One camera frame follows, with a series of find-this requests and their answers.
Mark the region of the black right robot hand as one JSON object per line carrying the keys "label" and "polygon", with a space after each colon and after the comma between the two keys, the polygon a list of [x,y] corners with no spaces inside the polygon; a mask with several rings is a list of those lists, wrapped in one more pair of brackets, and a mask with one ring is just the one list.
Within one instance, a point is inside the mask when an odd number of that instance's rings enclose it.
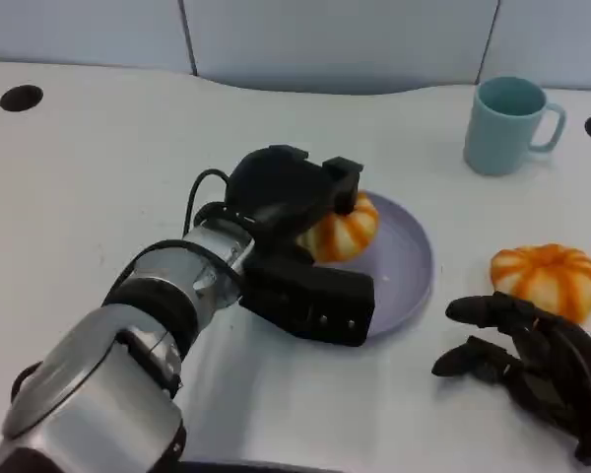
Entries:
{"label": "black right robot hand", "polygon": [[573,436],[591,466],[591,336],[579,325],[502,292],[451,302],[446,316],[509,336],[517,353],[477,336],[441,355],[431,372],[500,384],[537,419]]}

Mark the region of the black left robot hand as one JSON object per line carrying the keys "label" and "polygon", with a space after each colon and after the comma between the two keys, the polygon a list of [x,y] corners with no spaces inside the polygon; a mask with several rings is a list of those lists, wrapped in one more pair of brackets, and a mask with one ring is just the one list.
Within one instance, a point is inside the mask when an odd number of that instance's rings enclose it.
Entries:
{"label": "black left robot hand", "polygon": [[373,242],[379,214],[359,190],[363,165],[335,157],[318,165],[304,150],[272,145],[242,159],[226,208],[248,219],[256,246],[308,264],[345,262]]}

